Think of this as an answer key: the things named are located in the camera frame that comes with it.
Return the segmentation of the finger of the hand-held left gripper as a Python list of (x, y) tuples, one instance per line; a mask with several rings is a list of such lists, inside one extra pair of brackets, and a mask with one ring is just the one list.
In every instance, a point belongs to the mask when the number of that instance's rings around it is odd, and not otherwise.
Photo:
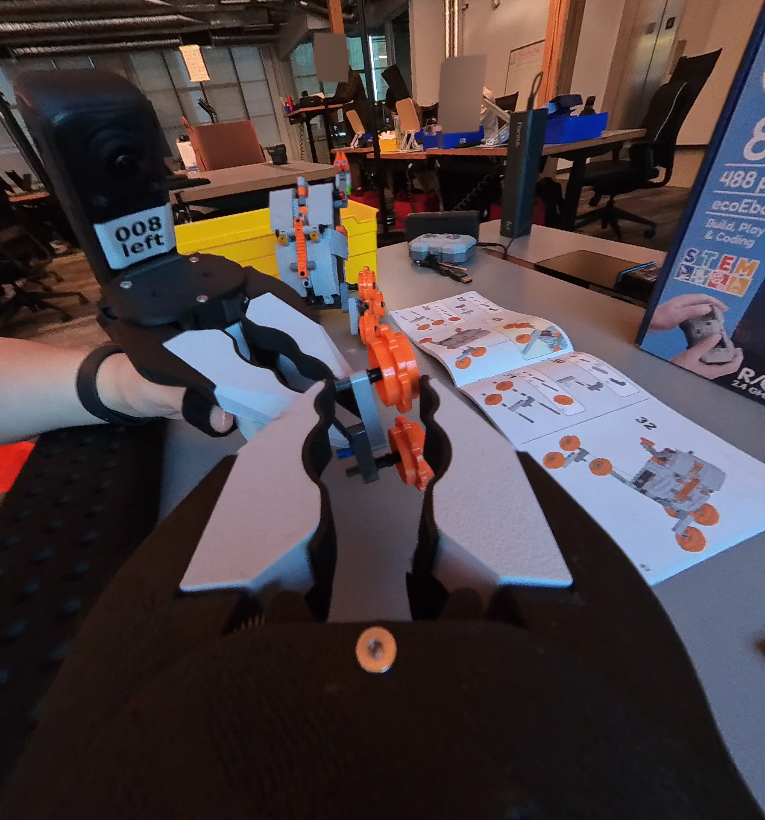
[(248, 351), (244, 388), (262, 401), (293, 401), (318, 382), (336, 386), (339, 401), (353, 401), (351, 366), (327, 331), (273, 293), (251, 299), (244, 309)]
[(254, 356), (256, 343), (246, 339), (241, 323), (223, 330), (183, 331), (163, 348), (212, 382), (217, 405), (235, 416), (244, 437), (251, 438), (323, 381), (310, 379), (302, 390), (293, 389), (280, 373), (244, 358), (240, 341)]

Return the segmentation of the dark tall tower device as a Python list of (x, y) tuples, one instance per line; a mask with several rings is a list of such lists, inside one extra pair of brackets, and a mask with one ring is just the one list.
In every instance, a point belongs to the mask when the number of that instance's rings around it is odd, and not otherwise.
[(515, 240), (531, 232), (547, 119), (546, 106), (511, 115), (502, 179), (500, 234), (504, 238)]

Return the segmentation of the grey beam with orange gears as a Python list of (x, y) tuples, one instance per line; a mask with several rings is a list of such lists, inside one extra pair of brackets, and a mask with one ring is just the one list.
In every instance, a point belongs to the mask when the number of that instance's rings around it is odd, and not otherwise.
[(405, 414), (420, 394), (418, 364), (408, 338), (387, 325), (379, 325), (368, 337), (369, 367), (337, 381), (336, 396), (356, 403), (356, 424), (333, 428), (346, 440), (338, 447), (338, 459), (353, 458), (347, 477), (359, 476), (370, 484), (381, 469), (394, 466), (407, 485), (425, 491), (434, 471), (424, 456), (426, 432)]

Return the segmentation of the grey remote controller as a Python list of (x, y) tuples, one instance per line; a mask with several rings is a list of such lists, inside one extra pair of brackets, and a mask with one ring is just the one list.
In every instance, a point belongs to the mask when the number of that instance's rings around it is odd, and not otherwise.
[(461, 266), (469, 261), (478, 246), (478, 239), (469, 234), (424, 233), (408, 242), (412, 261), (434, 261)]

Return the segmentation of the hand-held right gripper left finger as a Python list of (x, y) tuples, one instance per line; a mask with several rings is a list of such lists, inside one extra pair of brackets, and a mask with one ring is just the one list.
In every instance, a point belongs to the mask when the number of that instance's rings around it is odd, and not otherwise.
[(336, 528), (322, 474), (331, 460), (336, 389), (319, 381), (240, 449), (180, 590), (237, 590), (266, 608), (301, 595), (328, 619)]

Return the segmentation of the black rectangular case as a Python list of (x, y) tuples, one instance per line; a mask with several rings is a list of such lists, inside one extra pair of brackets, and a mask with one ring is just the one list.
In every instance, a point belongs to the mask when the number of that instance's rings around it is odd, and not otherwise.
[(480, 213), (473, 210), (411, 212), (405, 219), (406, 241), (424, 234), (460, 234), (479, 240)]

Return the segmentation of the yellow plastic bin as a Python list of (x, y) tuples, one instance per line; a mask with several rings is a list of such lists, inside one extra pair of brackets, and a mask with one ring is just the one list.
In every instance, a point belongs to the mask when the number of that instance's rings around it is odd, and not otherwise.
[[(355, 283), (365, 267), (379, 272), (377, 209), (351, 198), (340, 213), (349, 243), (346, 279)], [(265, 208), (176, 225), (176, 248), (184, 255), (196, 252), (218, 255), (277, 279), (276, 238), (270, 228), (269, 214)]]

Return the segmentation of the person's left forearm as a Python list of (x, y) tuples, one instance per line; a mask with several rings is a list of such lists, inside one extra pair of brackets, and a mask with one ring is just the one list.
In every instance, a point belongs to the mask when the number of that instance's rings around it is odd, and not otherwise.
[(76, 378), (89, 350), (0, 338), (0, 445), (61, 428), (99, 425), (80, 402)]

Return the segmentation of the grey desk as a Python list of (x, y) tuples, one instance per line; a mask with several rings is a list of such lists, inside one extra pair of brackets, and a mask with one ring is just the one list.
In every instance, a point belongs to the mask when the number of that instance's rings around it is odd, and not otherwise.
[[(630, 376), (664, 404), (765, 463), (765, 407), (641, 351), (637, 306), (479, 250), (472, 288), (500, 306), (561, 324), (574, 347)], [(418, 521), (415, 493), (396, 477), (369, 487), (326, 478), (339, 538), (331, 618), (409, 618), (404, 574)], [(341, 490), (346, 497), (338, 498)], [(765, 532), (653, 588), (683, 639), (720, 732), (765, 812)]]

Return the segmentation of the blue toy kit box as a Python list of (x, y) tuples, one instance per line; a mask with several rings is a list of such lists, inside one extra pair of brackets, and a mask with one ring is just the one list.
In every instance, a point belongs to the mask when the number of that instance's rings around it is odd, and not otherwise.
[(765, 406), (765, 5), (636, 343)]

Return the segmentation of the person's left hand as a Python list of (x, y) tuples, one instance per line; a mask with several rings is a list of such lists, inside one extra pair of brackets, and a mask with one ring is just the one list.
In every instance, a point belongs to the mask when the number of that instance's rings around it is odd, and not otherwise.
[(183, 411), (185, 389), (148, 381), (125, 354), (111, 354), (99, 365), (95, 387), (102, 405), (124, 416), (189, 421)]

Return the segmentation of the white instruction booklet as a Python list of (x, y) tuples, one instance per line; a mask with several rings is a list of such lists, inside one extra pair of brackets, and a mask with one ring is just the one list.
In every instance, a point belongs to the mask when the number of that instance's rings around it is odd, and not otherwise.
[(389, 313), (651, 585), (765, 531), (765, 465), (662, 404), (555, 323), (472, 291)]

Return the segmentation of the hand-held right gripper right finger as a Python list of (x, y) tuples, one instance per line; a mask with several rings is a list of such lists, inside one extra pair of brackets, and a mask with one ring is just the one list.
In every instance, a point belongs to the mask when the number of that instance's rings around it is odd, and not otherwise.
[(447, 385), (420, 379), (423, 456), (434, 476), (408, 572), (413, 620), (437, 618), (470, 589), (485, 608), (498, 589), (568, 589), (572, 574), (514, 446)]

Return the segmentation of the small black device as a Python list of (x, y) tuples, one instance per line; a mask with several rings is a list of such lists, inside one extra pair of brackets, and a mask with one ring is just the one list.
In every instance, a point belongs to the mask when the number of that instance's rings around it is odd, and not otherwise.
[(618, 272), (614, 282), (615, 290), (651, 291), (659, 278), (661, 266), (655, 261), (625, 267)]

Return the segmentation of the black office chair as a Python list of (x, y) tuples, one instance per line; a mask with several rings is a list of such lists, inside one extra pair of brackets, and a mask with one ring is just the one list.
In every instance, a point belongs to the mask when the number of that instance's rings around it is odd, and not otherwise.
[(613, 159), (586, 165), (583, 185), (593, 195), (589, 204), (593, 210), (577, 216), (574, 229), (597, 221), (602, 228), (610, 228), (616, 239), (623, 239), (621, 220), (644, 226), (644, 237), (652, 238), (656, 223), (652, 220), (618, 208), (618, 196), (638, 190), (656, 190), (670, 181), (674, 170), (677, 137), (683, 123), (712, 74), (722, 49), (698, 56), (682, 56), (669, 82), (660, 86), (646, 110), (641, 128), (642, 138), (633, 140), (627, 157), (619, 158), (619, 149), (613, 150)]

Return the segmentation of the grey toy robot model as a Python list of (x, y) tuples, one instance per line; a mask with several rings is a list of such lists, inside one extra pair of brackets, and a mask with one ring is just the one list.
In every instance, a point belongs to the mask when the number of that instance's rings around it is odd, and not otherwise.
[(295, 187), (269, 193), (276, 264), (281, 281), (308, 305), (340, 306), (349, 314), (351, 334), (370, 345), (386, 305), (369, 266), (358, 272), (355, 283), (346, 280), (349, 239), (340, 212), (349, 204), (350, 171), (344, 151), (336, 152), (334, 168), (331, 183), (310, 185), (299, 176)]

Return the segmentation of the blue storage bin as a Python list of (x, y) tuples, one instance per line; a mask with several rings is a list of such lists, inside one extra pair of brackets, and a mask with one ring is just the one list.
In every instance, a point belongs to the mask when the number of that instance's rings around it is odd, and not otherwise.
[(551, 99), (546, 104), (544, 145), (571, 144), (602, 136), (609, 113), (597, 112), (594, 105), (594, 95), (586, 102), (581, 94), (563, 94)]

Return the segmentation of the black wristband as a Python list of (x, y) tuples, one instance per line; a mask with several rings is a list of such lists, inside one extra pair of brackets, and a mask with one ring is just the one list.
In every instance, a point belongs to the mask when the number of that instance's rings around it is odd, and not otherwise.
[(106, 406), (100, 397), (97, 378), (101, 365), (113, 355), (121, 354), (115, 343), (104, 343), (92, 350), (82, 361), (76, 375), (76, 394), (82, 407), (91, 415), (111, 425), (142, 426), (148, 418), (120, 413)]

